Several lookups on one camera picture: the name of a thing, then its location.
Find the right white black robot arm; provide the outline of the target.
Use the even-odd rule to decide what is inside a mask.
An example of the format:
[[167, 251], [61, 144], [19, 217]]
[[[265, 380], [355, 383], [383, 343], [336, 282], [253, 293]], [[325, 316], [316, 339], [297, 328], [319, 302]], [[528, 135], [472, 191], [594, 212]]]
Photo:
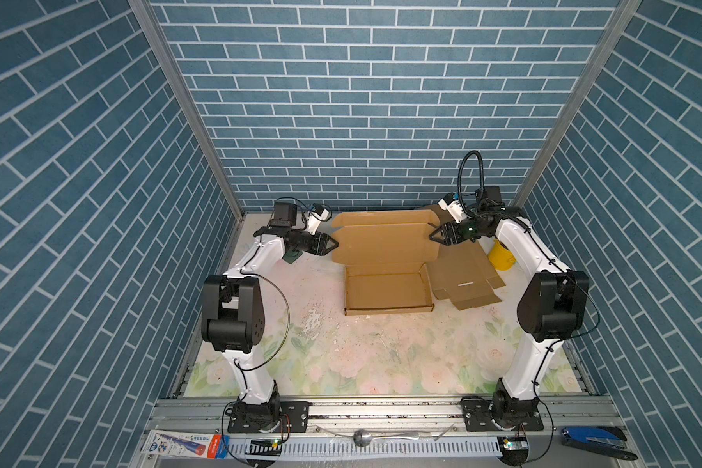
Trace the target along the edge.
[[541, 430], [539, 384], [564, 341], [582, 326], [588, 276], [572, 270], [534, 234], [525, 211], [501, 202], [497, 186], [477, 191], [477, 201], [464, 204], [457, 193], [445, 195], [438, 207], [450, 216], [430, 234], [444, 246], [493, 237], [526, 273], [528, 286], [517, 306], [524, 334], [507, 373], [497, 380], [489, 408], [478, 415], [480, 430]]

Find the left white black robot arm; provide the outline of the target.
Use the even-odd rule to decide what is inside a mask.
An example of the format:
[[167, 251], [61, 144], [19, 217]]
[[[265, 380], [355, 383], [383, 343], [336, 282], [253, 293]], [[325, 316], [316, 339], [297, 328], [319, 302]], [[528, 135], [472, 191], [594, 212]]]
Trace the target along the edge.
[[281, 197], [267, 225], [253, 234], [247, 253], [222, 275], [212, 275], [202, 288], [202, 339], [222, 354], [239, 384], [234, 415], [249, 424], [269, 425], [281, 419], [280, 394], [267, 370], [259, 343], [266, 327], [261, 285], [265, 274], [287, 253], [323, 257], [339, 242], [319, 230], [332, 218], [326, 204], [303, 206]]

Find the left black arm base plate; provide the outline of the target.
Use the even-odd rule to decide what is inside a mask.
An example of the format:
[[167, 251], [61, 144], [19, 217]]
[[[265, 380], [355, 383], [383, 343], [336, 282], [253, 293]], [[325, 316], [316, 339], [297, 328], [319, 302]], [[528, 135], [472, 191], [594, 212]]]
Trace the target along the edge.
[[281, 422], [288, 422], [292, 433], [305, 433], [309, 417], [308, 401], [286, 401], [252, 405], [237, 403], [228, 413], [227, 432], [257, 434], [273, 432]]

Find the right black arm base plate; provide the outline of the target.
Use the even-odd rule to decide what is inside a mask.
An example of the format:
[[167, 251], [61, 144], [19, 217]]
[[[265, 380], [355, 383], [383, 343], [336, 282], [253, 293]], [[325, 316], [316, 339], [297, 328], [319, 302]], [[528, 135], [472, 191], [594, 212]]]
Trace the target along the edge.
[[538, 401], [486, 400], [481, 397], [465, 397], [460, 400], [465, 428], [468, 432], [540, 432], [544, 423], [538, 411]]

